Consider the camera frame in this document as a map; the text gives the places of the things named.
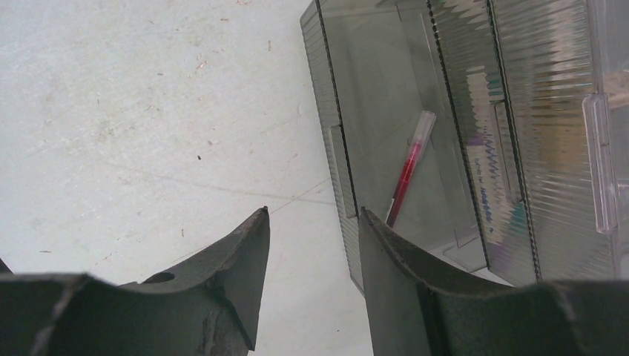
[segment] plastic handle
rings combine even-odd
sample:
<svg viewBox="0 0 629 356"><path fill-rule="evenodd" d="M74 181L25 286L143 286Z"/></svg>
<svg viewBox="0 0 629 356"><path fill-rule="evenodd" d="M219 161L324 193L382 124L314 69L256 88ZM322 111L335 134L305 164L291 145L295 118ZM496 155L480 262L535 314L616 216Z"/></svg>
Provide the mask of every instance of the plastic handle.
<svg viewBox="0 0 629 356"><path fill-rule="evenodd" d="M595 93L585 98L583 116L592 173L596 230L609 235L618 226L618 191L611 158L607 95Z"/></svg>
<svg viewBox="0 0 629 356"><path fill-rule="evenodd" d="M520 185L517 178L513 177L507 167L507 157L513 161L513 165L516 164L516 158L510 154L507 155L504 152L502 145L502 134L500 130L499 120L507 121L507 109L505 108L504 100L492 104L490 114L493 119L490 120L494 132L495 150L498 154L498 163L500 165L500 176L502 177L502 185L504 187L504 196L507 202L511 205L515 205L523 200L522 192L520 191Z"/></svg>

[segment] white floor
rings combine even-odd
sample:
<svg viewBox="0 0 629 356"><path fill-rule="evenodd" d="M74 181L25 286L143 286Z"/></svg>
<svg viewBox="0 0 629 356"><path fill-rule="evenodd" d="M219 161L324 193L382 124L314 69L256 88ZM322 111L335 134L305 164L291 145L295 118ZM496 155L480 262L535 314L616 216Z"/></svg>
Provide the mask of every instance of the white floor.
<svg viewBox="0 0 629 356"><path fill-rule="evenodd" d="M271 212L255 355L370 355L299 17L310 0L3 1L0 257L143 280Z"/></svg>

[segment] stain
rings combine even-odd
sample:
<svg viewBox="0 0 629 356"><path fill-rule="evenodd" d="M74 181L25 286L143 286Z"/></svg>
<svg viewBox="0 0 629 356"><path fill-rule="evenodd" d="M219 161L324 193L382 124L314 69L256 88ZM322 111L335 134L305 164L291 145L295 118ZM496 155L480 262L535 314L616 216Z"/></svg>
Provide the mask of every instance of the stain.
<svg viewBox="0 0 629 356"><path fill-rule="evenodd" d="M611 109L629 105L629 72L606 73L603 76L603 83Z"/></svg>
<svg viewBox="0 0 629 356"><path fill-rule="evenodd" d="M96 139L99 142L105 142L108 139L115 136L113 128L111 127L111 123L109 120L103 120L99 124L98 134L96 135Z"/></svg>
<svg viewBox="0 0 629 356"><path fill-rule="evenodd" d="M210 315L203 319L203 328L202 328L202 337L201 344L197 346L197 353L201 355L206 355L205 348L208 346L209 336L210 336Z"/></svg>
<svg viewBox="0 0 629 356"><path fill-rule="evenodd" d="M131 229L131 230L127 231L127 233L125 234L125 236L118 237L118 238L116 239L116 241L120 241L121 239L128 239L129 237L133 237L133 236L135 236L135 235L137 235L137 231L135 231L134 229Z"/></svg>
<svg viewBox="0 0 629 356"><path fill-rule="evenodd" d="M131 181L123 177L118 177L118 182L120 182L122 185L131 185Z"/></svg>
<svg viewBox="0 0 629 356"><path fill-rule="evenodd" d="M39 228L40 226L42 226L42 224L43 222L38 217L30 221L30 227L34 229Z"/></svg>

